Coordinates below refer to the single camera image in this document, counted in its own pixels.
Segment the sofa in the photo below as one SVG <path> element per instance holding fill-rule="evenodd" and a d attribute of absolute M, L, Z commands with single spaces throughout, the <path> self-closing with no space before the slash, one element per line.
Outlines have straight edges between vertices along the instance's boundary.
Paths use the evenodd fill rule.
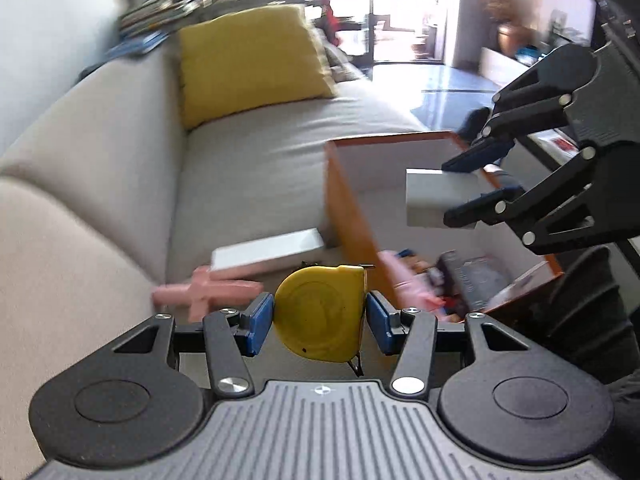
<path fill-rule="evenodd" d="M 338 83 L 332 100 L 185 132 L 178 68 L 168 46 L 114 60 L 0 157 L 4 480 L 43 461 L 28 423 L 36 389 L 151 316 L 157 284 L 187 279 L 216 247 L 320 225 L 326 140 L 424 129 L 357 78 Z M 271 332 L 250 364 L 258 387 L 266 378 L 351 377 L 346 365 L 291 354 Z M 364 339 L 365 372 L 384 375 L 390 361 Z M 206 382 L 197 358 L 186 372 Z"/>

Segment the shiny tile floor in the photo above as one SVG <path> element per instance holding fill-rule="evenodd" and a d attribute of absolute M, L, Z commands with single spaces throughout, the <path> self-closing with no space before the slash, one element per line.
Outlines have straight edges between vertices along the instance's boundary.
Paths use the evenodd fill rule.
<path fill-rule="evenodd" d="M 498 91 L 478 74 L 443 65 L 378 65 L 372 81 L 388 100 L 411 111 L 430 130 L 457 130 L 471 110 L 490 107 Z"/>

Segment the yellow tape measure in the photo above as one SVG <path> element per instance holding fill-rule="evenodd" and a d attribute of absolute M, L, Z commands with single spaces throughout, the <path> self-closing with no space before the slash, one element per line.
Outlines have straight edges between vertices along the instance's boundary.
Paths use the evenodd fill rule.
<path fill-rule="evenodd" d="M 275 294 L 273 324 L 293 353 L 345 363 L 360 350 L 366 272 L 362 267 L 307 267 Z"/>

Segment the orange box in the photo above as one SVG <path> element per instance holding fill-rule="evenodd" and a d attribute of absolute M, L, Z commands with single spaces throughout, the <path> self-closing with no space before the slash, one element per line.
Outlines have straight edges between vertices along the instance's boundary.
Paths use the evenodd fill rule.
<path fill-rule="evenodd" d="M 546 260 L 536 288 L 526 296 L 539 296 L 562 275 L 555 256 L 537 256 L 525 248 L 505 225 L 478 222 L 475 229 L 439 229 L 406 225 L 406 170 L 439 170 L 465 145 L 452 132 L 389 134 L 350 137 L 327 142 L 325 205 L 329 220 L 350 264 L 374 264 L 368 275 L 370 290 L 379 290 L 401 308 L 392 281 L 378 258 L 380 250 L 411 248 L 431 262 L 445 251 L 456 250 L 463 259 L 490 254 L 516 278 Z M 486 190 L 498 187 L 491 174 L 478 174 Z M 517 298 L 492 311 L 508 322 L 521 312 Z M 513 304 L 512 309 L 505 308 Z"/>

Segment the gray ribbed plate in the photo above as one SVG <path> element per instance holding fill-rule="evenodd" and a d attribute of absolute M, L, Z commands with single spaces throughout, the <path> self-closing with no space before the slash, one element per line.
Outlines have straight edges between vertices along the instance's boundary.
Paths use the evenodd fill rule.
<path fill-rule="evenodd" d="M 391 399 L 379 383 L 270 381 L 245 400 L 221 402 L 203 430 L 149 464 L 117 471 L 50 462 L 37 480 L 517 480 L 613 479 L 588 460 L 516 470 L 484 462 L 452 442 L 430 409 Z"/>

